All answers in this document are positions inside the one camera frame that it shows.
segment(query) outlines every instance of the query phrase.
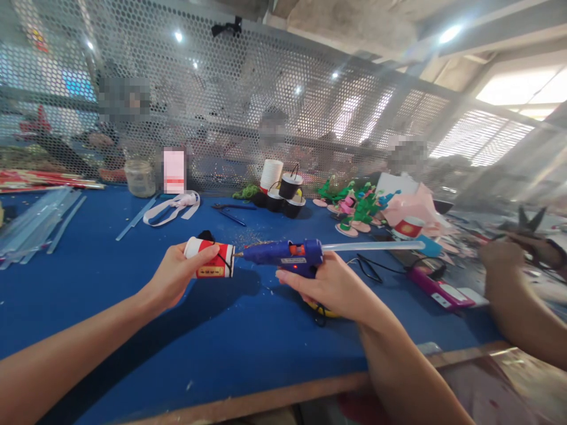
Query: hand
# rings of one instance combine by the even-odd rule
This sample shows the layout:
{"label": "hand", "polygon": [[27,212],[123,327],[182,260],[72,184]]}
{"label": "hand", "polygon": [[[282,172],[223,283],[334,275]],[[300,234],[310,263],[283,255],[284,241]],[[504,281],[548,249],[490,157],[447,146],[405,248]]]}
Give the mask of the hand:
{"label": "hand", "polygon": [[524,250],[518,244],[496,240],[478,250],[480,260],[486,269],[522,267]]}
{"label": "hand", "polygon": [[507,233],[507,235],[509,239],[519,244],[522,248],[535,251],[540,263],[546,264],[553,269],[558,269],[563,265],[561,254],[545,239],[534,239],[516,233]]}
{"label": "hand", "polygon": [[387,307],[360,280],[335,252],[325,252],[315,279],[307,279],[286,270],[278,270],[280,283],[298,291],[306,301],[323,304],[329,310],[357,322],[367,320],[372,311]]}
{"label": "hand", "polygon": [[215,244],[186,259],[183,254],[185,245],[182,243],[168,248],[152,280],[139,292],[157,303],[161,310],[175,307],[197,269],[219,253],[219,246]]}

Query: metal mesh panel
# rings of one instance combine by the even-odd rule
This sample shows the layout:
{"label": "metal mesh panel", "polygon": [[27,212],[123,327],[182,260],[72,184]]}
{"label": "metal mesh panel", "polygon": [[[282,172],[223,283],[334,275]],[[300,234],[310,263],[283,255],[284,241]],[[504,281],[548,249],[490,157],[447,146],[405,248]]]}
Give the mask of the metal mesh panel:
{"label": "metal mesh panel", "polygon": [[[185,3],[12,6],[20,26],[0,45],[3,167],[105,178],[125,159],[154,163],[161,148],[182,146],[201,190],[258,182],[266,158],[299,163],[308,194],[331,173],[420,177],[416,164],[437,189],[444,157],[461,155],[470,173],[538,125],[475,107],[426,140],[462,96],[260,24],[213,37],[234,17]],[[34,135],[22,134],[22,120]]]}

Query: blue table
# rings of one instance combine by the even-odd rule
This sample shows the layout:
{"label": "blue table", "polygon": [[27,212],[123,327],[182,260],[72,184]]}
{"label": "blue table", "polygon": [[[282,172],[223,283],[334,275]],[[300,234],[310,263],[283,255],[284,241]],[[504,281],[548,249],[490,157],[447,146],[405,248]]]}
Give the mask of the blue table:
{"label": "blue table", "polygon": [[[57,250],[0,272],[0,357],[8,356],[104,310],[138,291],[167,247],[208,229],[237,250],[258,241],[352,239],[335,231],[329,212],[311,202],[296,220],[268,210],[233,210],[242,227],[203,199],[192,219],[152,228],[140,222],[116,236],[147,203],[124,187],[88,196]],[[34,195],[0,197],[24,207]],[[362,235],[357,241],[371,240]],[[347,260],[354,256],[346,253]],[[385,266],[387,252],[367,252]],[[365,281],[401,320],[416,344],[434,341],[444,351],[501,340],[488,312],[446,313],[401,274],[380,270],[383,285]],[[154,320],[96,368],[44,418],[44,423],[99,424],[153,416],[179,408],[274,388],[366,371],[356,327],[344,319],[325,328],[275,268],[238,259],[233,279],[192,282],[179,307]]]}

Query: black paper cup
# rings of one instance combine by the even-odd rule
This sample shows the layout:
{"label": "black paper cup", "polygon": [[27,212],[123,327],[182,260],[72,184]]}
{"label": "black paper cup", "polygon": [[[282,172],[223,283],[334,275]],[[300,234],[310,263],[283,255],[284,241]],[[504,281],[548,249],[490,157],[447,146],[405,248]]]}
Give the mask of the black paper cup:
{"label": "black paper cup", "polygon": [[303,183],[303,177],[298,174],[285,173],[282,176],[282,184],[279,187],[279,195],[285,199],[293,199],[297,189]]}
{"label": "black paper cup", "polygon": [[279,212],[284,206],[284,199],[279,195],[279,189],[272,188],[268,191],[266,208],[273,213]]}
{"label": "black paper cup", "polygon": [[286,200],[283,214],[289,218],[296,218],[304,205],[305,198],[300,196],[299,194],[295,194],[293,199]]}

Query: small red cup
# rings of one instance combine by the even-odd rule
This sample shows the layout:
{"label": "small red cup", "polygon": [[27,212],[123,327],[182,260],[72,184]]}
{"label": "small red cup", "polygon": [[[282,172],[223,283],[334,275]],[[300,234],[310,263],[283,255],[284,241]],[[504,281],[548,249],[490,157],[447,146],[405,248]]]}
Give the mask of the small red cup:
{"label": "small red cup", "polygon": [[425,222],[417,217],[408,216],[396,224],[392,229],[392,236],[396,240],[413,240],[419,236]]}

